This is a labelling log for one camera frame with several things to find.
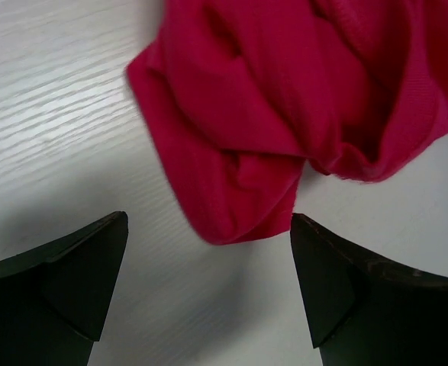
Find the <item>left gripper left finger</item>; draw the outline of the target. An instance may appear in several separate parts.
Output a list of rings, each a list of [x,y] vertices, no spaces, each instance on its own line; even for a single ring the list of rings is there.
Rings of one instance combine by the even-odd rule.
[[[86,365],[102,336],[128,238],[115,211],[0,261],[0,365]]]

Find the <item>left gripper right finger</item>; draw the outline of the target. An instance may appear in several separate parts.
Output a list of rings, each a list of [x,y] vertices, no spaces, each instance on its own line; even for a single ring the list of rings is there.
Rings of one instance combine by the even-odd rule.
[[[448,365],[448,277],[292,217],[308,328],[325,365]]]

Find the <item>crimson red t shirt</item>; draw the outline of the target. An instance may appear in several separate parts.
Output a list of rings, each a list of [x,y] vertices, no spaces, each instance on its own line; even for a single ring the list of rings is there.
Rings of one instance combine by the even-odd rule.
[[[383,181],[448,134],[448,1],[168,1],[127,79],[195,232],[265,239],[305,164]]]

